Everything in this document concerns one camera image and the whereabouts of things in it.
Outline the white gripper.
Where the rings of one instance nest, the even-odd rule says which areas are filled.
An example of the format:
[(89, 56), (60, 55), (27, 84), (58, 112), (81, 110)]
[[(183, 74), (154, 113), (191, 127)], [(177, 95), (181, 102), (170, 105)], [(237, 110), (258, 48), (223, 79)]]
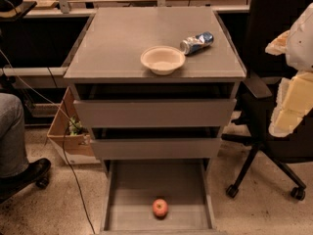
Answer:
[(272, 136), (286, 137), (313, 109), (313, 73), (308, 72), (313, 71), (313, 3), (290, 31), (281, 33), (266, 46), (265, 52), (274, 56), (286, 53), (287, 64), (299, 71), (292, 79), (281, 80), (269, 125)]

